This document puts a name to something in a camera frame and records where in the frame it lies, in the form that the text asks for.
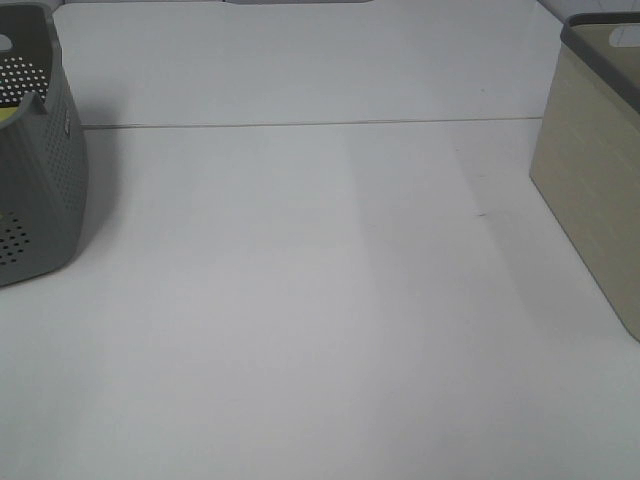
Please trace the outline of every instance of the gray plastic basket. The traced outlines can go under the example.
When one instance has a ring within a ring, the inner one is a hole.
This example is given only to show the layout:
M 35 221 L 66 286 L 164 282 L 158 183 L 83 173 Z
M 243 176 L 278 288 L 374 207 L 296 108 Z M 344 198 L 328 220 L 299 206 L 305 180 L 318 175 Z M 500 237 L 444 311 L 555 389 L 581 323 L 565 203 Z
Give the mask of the gray plastic basket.
M 562 32 L 533 181 L 627 330 L 640 339 L 639 13 L 584 14 Z
M 74 255 L 87 192 L 86 146 L 51 12 L 0 6 L 0 286 Z

